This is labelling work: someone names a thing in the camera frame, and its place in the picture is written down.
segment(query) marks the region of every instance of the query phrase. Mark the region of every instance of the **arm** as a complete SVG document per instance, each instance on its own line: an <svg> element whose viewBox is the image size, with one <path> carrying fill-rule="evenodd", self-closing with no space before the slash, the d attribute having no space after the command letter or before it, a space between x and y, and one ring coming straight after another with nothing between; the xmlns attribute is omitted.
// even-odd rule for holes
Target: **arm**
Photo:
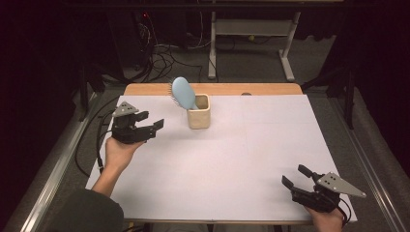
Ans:
<svg viewBox="0 0 410 232"><path fill-rule="evenodd" d="M118 178L130 164L135 150L142 144L144 142L124 144L109 137L105 143L105 168L92 190L111 196Z"/></svg>
<svg viewBox="0 0 410 232"><path fill-rule="evenodd" d="M109 196L121 173L131 162L133 153L142 144L143 142L123 144L114 138L108 138L102 175L91 190L78 189L71 194L46 231L121 231L123 210Z"/></svg>
<svg viewBox="0 0 410 232"><path fill-rule="evenodd" d="M314 227L318 232L341 232L343 214L338 209L330 213L319 213L308 207L305 209L311 214Z"/></svg>

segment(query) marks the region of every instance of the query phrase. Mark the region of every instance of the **blue hairbrush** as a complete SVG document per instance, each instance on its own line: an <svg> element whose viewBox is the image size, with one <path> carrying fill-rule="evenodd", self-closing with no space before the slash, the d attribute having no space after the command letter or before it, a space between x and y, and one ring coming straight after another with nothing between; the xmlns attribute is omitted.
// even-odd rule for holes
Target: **blue hairbrush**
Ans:
<svg viewBox="0 0 410 232"><path fill-rule="evenodd" d="M195 93L188 81L179 76L171 83L172 99L181 107L185 109L198 109L195 104Z"/></svg>

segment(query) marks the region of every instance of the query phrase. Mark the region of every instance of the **table leg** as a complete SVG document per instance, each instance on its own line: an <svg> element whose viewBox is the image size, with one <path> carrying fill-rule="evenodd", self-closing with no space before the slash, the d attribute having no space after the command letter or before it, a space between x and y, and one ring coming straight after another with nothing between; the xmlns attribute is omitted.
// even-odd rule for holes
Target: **table leg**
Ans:
<svg viewBox="0 0 410 232"><path fill-rule="evenodd" d="M281 49L278 52L280 61L283 66L284 73L286 75L286 79L290 82L295 81L295 76L293 75L292 69L290 68L289 60L287 59L287 54L289 53L290 45L292 44L293 37L295 36L295 32L296 32L296 28L298 27L300 15L301 15L300 12L295 13L292 24L289 28L289 33L287 34L286 47L284 50Z"/></svg>
<svg viewBox="0 0 410 232"><path fill-rule="evenodd" d="M211 50L209 52L209 62L208 62L208 78L215 79L217 77L217 52L215 50L215 40L216 40L216 13L212 12L211 21Z"/></svg>

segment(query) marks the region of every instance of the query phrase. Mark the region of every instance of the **table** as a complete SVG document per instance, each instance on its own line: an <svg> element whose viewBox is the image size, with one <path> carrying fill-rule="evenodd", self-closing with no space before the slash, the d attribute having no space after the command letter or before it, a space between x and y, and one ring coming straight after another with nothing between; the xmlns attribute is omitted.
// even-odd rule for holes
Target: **table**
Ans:
<svg viewBox="0 0 410 232"><path fill-rule="evenodd" d="M290 0L289 2L342 2L343 0ZM240 2L282 2L278 0L241 0ZM287 38L284 49L278 51L280 61L287 81L294 82L295 76L289 64L287 55L299 23L301 12L295 12L292 19L288 20L255 20L255 19L217 19L217 14L212 12L211 17L211 49L209 52L208 78L217 76L217 52L215 50L216 35L245 35L245 36L285 36Z"/></svg>
<svg viewBox="0 0 410 232"><path fill-rule="evenodd" d="M211 127L206 130L188 128L185 110L165 96L167 84L129 85L119 100L148 110L147 124L165 119L157 137L137 150L112 194L125 217L144 222L310 223L308 213L281 184L281 175L311 190L312 181L297 171L298 164L318 173L337 169L299 86L191 86L197 94L211 96ZM243 93L253 96L238 96ZM95 165L86 188L98 176Z"/></svg>

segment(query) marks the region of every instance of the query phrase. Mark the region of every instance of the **cup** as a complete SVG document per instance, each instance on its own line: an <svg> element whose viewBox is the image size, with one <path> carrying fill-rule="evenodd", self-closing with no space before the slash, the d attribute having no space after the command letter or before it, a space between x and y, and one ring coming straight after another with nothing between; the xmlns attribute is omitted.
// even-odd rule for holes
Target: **cup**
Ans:
<svg viewBox="0 0 410 232"><path fill-rule="evenodd" d="M206 94L195 95L198 109L187 110L188 124L191 129L207 129L211 125L211 102Z"/></svg>

